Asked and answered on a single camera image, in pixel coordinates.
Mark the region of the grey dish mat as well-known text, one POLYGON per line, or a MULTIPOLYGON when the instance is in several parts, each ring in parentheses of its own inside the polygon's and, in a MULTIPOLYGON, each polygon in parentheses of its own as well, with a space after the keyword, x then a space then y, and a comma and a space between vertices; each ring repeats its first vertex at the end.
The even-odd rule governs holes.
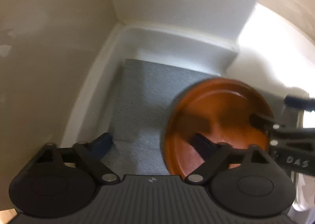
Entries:
MULTIPOLYGON (((103 163, 119 176, 169 175, 164 159, 164 135, 172 111, 190 88, 208 79, 221 78, 188 69, 139 60, 127 60, 119 81, 118 96, 109 132, 113 146, 103 163)), ((276 120, 296 127, 298 111, 283 98, 256 89, 276 120)))

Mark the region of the brown round plate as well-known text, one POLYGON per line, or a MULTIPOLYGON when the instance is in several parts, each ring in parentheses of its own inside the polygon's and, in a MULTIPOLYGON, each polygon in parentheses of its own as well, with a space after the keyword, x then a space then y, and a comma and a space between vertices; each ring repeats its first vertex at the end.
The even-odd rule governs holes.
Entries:
POLYGON ((268 150, 266 133, 250 124, 253 113, 274 117, 264 97, 238 80, 213 78, 190 88, 176 103, 164 135, 169 173, 185 178, 204 163, 190 145, 197 133, 213 143, 228 143, 239 149, 256 144, 268 150))

